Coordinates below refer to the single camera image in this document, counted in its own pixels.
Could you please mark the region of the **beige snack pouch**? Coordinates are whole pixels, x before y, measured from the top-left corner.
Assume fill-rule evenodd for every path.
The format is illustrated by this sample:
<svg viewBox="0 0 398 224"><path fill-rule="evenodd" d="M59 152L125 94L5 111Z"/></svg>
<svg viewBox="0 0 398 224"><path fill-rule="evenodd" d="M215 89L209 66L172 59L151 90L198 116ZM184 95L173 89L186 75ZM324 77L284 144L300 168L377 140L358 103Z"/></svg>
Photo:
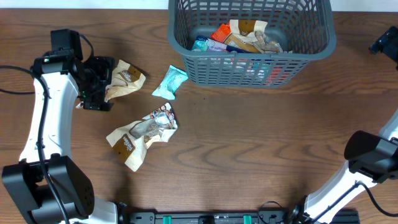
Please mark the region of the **beige snack pouch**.
<svg viewBox="0 0 398 224"><path fill-rule="evenodd" d="M267 22L259 20L231 19L227 23L230 30L225 44L256 54L292 53L282 48L273 37L265 33Z"/></svg>
<svg viewBox="0 0 398 224"><path fill-rule="evenodd" d="M76 82L79 84L82 80L85 80L85 73L83 79L78 79ZM120 60L118 63L115 62L115 68L112 72L111 84L106 87L105 100L109 102L110 99L130 94L134 91L141 89L144 81L146 80L143 73L138 70L135 66ZM83 108L83 103L80 101L76 106L77 108Z"/></svg>
<svg viewBox="0 0 398 224"><path fill-rule="evenodd" d="M148 148L168 142L178 129L170 103L162 105L139 121L115 129L106 137L116 155L132 171L144 163Z"/></svg>

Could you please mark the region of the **teal snack packet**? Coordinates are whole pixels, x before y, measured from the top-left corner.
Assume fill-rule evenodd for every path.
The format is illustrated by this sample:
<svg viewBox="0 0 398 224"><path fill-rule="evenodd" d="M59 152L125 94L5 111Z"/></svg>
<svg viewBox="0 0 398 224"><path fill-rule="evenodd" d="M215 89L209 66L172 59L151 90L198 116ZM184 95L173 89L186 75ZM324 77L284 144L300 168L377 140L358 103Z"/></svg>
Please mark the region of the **teal snack packet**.
<svg viewBox="0 0 398 224"><path fill-rule="evenodd" d="M152 92L152 95L166 100L174 100L175 91L186 80L188 80L187 73L171 65L160 85Z"/></svg>

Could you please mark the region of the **multicolour tissue pack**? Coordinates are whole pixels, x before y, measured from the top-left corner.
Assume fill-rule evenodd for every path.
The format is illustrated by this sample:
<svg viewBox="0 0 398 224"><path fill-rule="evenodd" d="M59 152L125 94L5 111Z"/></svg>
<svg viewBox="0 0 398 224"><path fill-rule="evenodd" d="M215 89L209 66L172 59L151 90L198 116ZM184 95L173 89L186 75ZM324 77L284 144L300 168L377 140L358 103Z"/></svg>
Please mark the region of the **multicolour tissue pack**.
<svg viewBox="0 0 398 224"><path fill-rule="evenodd" d="M193 43L192 49L191 51L193 52L237 52L237 53L252 53L252 52L248 52L245 50L242 50L240 48L237 47L237 45L226 45L223 44L221 42L217 42L213 39L209 39L207 37L204 36L198 36L196 37L196 40ZM220 58L211 58L212 63L213 62L217 62L219 60L221 60ZM230 65L227 66L227 68L231 67L233 64L233 58L226 58L223 62L223 65ZM244 68L243 65L245 63L243 62L238 62L237 63L237 68ZM256 69L259 68L259 62L253 63L252 66L249 67L248 71L249 72L253 72ZM267 69L267 71L269 70L269 66L265 66L263 65L260 69L260 72L265 72Z"/></svg>

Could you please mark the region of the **orange cracker sleeve package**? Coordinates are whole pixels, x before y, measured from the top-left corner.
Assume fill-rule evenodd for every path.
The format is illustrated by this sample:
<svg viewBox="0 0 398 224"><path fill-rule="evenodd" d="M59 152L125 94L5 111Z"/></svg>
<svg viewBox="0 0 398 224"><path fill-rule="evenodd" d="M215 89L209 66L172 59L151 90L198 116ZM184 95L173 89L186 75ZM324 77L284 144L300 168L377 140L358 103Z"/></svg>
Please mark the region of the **orange cracker sleeve package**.
<svg viewBox="0 0 398 224"><path fill-rule="evenodd" d="M225 44L225 40L230 34L230 30L226 24L220 25L220 27L211 34L211 39L221 42ZM253 56L255 53L242 53L248 56ZM224 60L219 60L217 62L211 63L213 66L221 65L223 68L221 69L221 73L219 77L216 77L216 71L212 67L209 74L209 84L210 85L255 85L255 86L271 86L272 84L280 85L280 81L277 80L279 72L281 70L280 67L276 67L275 69L271 68L271 60L266 59L254 59L254 58L234 58L233 64L231 67L227 68L230 65L223 65ZM237 63L243 62L244 68L237 68ZM248 69L253 63L259 62L259 68L253 72L249 72ZM269 70L265 72L260 72L261 67L269 66Z"/></svg>

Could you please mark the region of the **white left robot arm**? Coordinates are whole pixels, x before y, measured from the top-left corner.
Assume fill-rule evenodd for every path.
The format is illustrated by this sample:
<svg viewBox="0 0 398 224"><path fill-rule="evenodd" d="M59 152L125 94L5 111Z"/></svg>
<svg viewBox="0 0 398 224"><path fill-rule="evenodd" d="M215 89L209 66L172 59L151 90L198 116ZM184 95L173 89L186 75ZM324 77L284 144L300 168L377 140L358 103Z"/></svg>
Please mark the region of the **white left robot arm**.
<svg viewBox="0 0 398 224"><path fill-rule="evenodd" d="M19 162L2 170L3 185L27 223L122 222L119 205L95 197L70 145L75 100L81 98L89 110L107 111L104 91L113 68L111 57L83 60L72 49L35 59L29 137Z"/></svg>

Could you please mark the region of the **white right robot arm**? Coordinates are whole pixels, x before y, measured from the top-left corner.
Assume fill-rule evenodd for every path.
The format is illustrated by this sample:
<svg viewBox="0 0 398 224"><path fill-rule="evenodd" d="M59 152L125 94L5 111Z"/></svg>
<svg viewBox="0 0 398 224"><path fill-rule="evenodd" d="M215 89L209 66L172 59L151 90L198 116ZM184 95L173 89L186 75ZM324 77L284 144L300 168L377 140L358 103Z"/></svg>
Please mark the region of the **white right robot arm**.
<svg viewBox="0 0 398 224"><path fill-rule="evenodd" d="M397 113L374 135L356 131L346 144L341 168L317 191L305 197L292 216L292 223L331 223L352 199L367 192L373 205L384 215L370 188L397 178Z"/></svg>

